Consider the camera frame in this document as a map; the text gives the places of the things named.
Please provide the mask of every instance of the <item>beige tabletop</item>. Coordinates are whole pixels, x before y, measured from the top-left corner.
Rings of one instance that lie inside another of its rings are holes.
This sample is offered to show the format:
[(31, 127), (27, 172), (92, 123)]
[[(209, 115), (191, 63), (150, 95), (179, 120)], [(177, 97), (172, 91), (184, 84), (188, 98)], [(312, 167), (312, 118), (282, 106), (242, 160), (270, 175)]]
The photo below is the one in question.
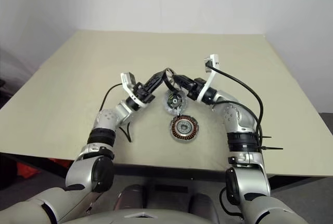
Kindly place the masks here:
[[(333, 137), (286, 66), (262, 35), (159, 34), (79, 31), (52, 55), (0, 110), (0, 151), (74, 159), (87, 142), (95, 116), (109, 87), (121, 72), (137, 82), (166, 67), (191, 78), (208, 78), (203, 59), (218, 54), (221, 70), (250, 85), (262, 98), (267, 173), (332, 176)], [(252, 94), (217, 76), (212, 84), (259, 113)], [(208, 106), (189, 100), (184, 114), (199, 123), (189, 144), (169, 133), (173, 116), (163, 108), (161, 85), (156, 99), (133, 119), (129, 143), (117, 131), (116, 163), (225, 170), (228, 148), (222, 119)], [(127, 94), (111, 91), (105, 108)]]

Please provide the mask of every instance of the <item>white wall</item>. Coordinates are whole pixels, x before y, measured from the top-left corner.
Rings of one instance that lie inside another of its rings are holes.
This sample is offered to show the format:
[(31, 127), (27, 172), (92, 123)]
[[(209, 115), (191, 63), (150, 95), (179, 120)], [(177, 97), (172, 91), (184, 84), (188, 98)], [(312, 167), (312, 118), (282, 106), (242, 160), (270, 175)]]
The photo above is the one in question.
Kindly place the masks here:
[(263, 33), (333, 112), (332, 14), (330, 0), (0, 0), (0, 75), (19, 88), (75, 29)]

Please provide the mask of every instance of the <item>small motor part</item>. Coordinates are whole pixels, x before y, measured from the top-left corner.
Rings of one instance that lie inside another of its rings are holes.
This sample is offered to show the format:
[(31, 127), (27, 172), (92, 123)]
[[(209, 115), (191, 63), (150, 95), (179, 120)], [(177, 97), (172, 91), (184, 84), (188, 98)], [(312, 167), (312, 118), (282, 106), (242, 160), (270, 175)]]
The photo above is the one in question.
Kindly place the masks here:
[(187, 107), (187, 98), (182, 90), (176, 93), (168, 90), (163, 98), (163, 104), (168, 113), (180, 115)]
[(178, 142), (189, 143), (193, 141), (198, 131), (198, 122), (191, 116), (175, 116), (170, 123), (171, 136)]

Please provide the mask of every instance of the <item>wire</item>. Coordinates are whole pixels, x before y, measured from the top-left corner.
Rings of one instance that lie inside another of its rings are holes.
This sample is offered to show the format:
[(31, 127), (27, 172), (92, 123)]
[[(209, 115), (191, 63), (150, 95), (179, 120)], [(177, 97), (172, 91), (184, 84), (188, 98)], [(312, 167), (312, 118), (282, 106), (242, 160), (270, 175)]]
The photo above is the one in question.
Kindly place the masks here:
[(227, 74), (225, 72), (222, 72), (220, 71), (219, 69), (216, 69), (210, 65), (208, 65), (208, 63), (206, 63), (206, 67), (208, 67), (209, 69), (212, 69), (213, 71), (223, 75), (223, 76), (226, 76), (228, 78), (230, 78), (231, 80), (237, 82), (238, 84), (240, 84), (241, 86), (245, 87), (249, 92), (251, 92), (255, 98), (257, 99), (258, 103), (259, 103), (259, 107), (260, 107), (260, 113), (259, 113), (259, 117), (258, 117), (258, 121), (257, 121), (257, 126), (255, 128), (255, 133), (258, 135), (259, 133), (259, 128), (260, 128), (260, 124), (261, 124), (261, 120), (262, 120), (262, 116), (264, 114), (264, 105), (261, 101), (261, 98), (258, 96), (258, 94), (250, 87), (248, 86), (247, 84), (245, 84), (243, 81), (231, 76), (230, 74)]
[[(105, 100), (106, 100), (106, 98), (108, 97), (110, 91), (111, 91), (112, 89), (114, 89), (115, 87), (120, 86), (120, 85), (122, 85), (122, 84), (120, 83), (120, 84), (116, 84), (116, 85), (112, 86), (112, 87), (111, 87), (111, 88), (105, 93), (105, 96), (104, 96), (103, 102), (102, 102), (102, 104), (101, 104), (100, 107), (99, 107), (99, 111), (101, 111), (101, 110), (103, 109), (103, 106), (104, 106)], [(127, 140), (128, 140), (129, 142), (132, 142), (131, 135), (130, 135), (130, 123), (127, 124), (127, 133), (126, 133), (126, 131), (124, 131), (124, 129), (123, 129), (122, 127), (119, 127), (119, 128), (120, 128), (120, 130), (121, 130), (122, 132), (124, 132), (124, 134), (125, 134)]]
[(228, 215), (231, 215), (231, 216), (238, 216), (240, 217), (241, 219), (244, 219), (243, 215), (241, 213), (236, 213), (236, 212), (229, 212), (226, 207), (224, 206), (223, 204), (223, 201), (222, 201), (222, 194), (223, 192), (226, 190), (226, 187), (224, 187), (221, 191), (220, 191), (220, 195), (219, 195), (219, 200), (220, 200), (220, 205), (223, 209), (224, 212), (226, 212), (226, 214)]
[[(222, 103), (233, 103), (233, 104), (236, 104), (236, 105), (238, 105), (238, 106), (243, 107), (243, 108), (244, 108), (245, 110), (247, 110), (247, 111), (250, 113), (250, 115), (255, 119), (255, 121), (256, 121), (256, 123), (257, 123), (257, 126), (258, 126), (258, 122), (259, 122), (259, 120), (258, 120), (257, 116), (254, 114), (253, 111), (251, 111), (250, 108), (248, 108), (248, 107), (245, 106), (244, 104), (239, 103), (239, 102), (235, 102), (235, 101), (225, 100), (225, 101), (218, 101), (218, 102), (216, 102), (216, 103), (214, 104), (213, 108), (215, 107), (215, 105), (217, 105), (217, 104), (222, 104)], [(259, 138), (259, 143), (258, 143), (258, 145), (261, 146), (263, 136), (262, 136), (262, 129), (261, 129), (261, 126), (260, 126), (260, 125), (259, 125), (258, 138)]]
[(112, 86), (112, 87), (111, 87), (111, 88), (105, 93), (105, 96), (104, 96), (103, 102), (102, 102), (102, 104), (101, 104), (100, 107), (99, 107), (99, 111), (101, 111), (101, 110), (103, 109), (103, 106), (104, 106), (105, 100), (106, 100), (106, 98), (108, 97), (109, 92), (110, 92), (112, 89), (114, 89), (115, 87), (120, 86), (120, 85), (122, 85), (122, 84), (120, 83), (120, 84), (116, 84), (116, 85)]

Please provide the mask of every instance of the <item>gray carpet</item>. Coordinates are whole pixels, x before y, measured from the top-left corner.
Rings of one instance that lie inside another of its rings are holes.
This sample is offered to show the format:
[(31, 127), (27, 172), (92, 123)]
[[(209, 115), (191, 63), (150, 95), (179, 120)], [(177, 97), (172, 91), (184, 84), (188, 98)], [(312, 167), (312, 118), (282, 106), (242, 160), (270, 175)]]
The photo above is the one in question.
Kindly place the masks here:
[[(333, 114), (321, 114), (326, 125), (333, 131)], [(40, 173), (28, 180), (18, 180), (14, 185), (0, 191), (0, 209), (7, 208), (16, 202), (24, 201), (33, 195), (50, 187), (62, 187), (65, 181), (49, 173)], [(226, 215), (219, 204), (219, 191), (224, 183), (208, 181), (188, 181), (175, 179), (144, 178), (134, 176), (115, 176), (113, 187), (103, 194), (96, 202), (91, 214), (113, 209), (118, 194), (132, 184), (164, 184), (174, 186), (187, 186), (189, 193), (180, 193), (175, 202), (186, 209), (189, 196), (200, 192), (209, 195), (216, 206), (221, 223), (241, 223), (235, 217)], [(333, 178), (325, 178), (297, 187), (273, 192), (273, 196), (285, 202), (296, 213), (301, 215), (309, 224), (333, 223)]]

